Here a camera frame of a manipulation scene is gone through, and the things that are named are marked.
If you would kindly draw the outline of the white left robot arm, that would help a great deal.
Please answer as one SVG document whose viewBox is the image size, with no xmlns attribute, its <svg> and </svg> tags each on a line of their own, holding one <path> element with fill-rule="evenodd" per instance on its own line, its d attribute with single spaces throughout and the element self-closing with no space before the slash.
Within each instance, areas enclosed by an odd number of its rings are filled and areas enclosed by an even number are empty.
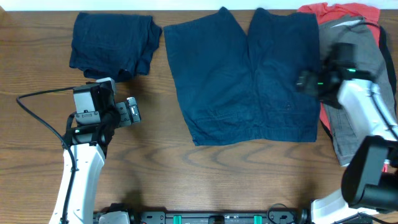
<svg viewBox="0 0 398 224">
<path fill-rule="evenodd" d="M 67 119 L 63 175 L 50 223 L 130 223 L 128 212 L 95 217 L 98 180 L 114 130 L 139 122 L 136 99 L 116 103 L 104 117 L 98 111 L 72 113 Z"/>
</svg>

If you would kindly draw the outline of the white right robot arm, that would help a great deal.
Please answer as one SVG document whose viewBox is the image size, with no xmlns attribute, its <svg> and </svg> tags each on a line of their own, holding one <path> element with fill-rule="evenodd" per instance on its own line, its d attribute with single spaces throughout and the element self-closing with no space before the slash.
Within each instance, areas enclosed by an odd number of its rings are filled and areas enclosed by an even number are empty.
<svg viewBox="0 0 398 224">
<path fill-rule="evenodd" d="M 376 77 L 354 62 L 356 46 L 337 43 L 320 72 L 305 70 L 296 88 L 337 109 L 344 109 L 360 141 L 339 190 L 312 202 L 309 223 L 346 223 L 397 211 L 397 123 L 381 98 Z"/>
</svg>

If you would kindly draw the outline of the navy blue shorts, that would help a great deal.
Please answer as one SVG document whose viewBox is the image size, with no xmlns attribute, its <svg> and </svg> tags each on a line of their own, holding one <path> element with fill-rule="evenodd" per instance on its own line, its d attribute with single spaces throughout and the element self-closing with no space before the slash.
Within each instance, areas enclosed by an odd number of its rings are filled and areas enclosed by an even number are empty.
<svg viewBox="0 0 398 224">
<path fill-rule="evenodd" d="M 319 101 L 297 91 L 303 71 L 320 70 L 314 14 L 256 9 L 248 30 L 232 13 L 166 26 L 177 99 L 196 146 L 268 139 L 314 142 Z"/>
</svg>

